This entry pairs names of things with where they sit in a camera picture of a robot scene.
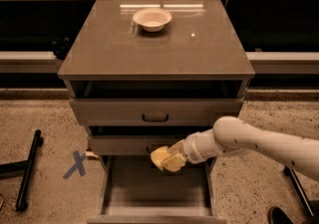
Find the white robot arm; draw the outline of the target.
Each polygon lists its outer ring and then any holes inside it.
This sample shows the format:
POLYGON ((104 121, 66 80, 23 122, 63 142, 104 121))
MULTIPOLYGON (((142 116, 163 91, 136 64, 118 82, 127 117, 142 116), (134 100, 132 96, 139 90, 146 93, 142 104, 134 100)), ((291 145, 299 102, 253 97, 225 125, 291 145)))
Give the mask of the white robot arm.
POLYGON ((196 132, 165 149, 161 168, 179 171, 187 162, 254 150, 316 181, 319 180, 319 141, 254 127, 233 116, 219 118, 212 129, 196 132))

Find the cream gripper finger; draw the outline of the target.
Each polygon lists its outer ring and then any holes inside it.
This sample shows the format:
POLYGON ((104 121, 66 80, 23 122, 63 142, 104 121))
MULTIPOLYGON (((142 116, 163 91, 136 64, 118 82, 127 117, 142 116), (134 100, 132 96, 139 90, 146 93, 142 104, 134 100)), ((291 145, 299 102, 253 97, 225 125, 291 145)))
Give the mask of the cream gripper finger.
POLYGON ((179 155, 173 155, 162 162, 162 166, 171 172, 177 172, 185 166, 185 159, 179 155))

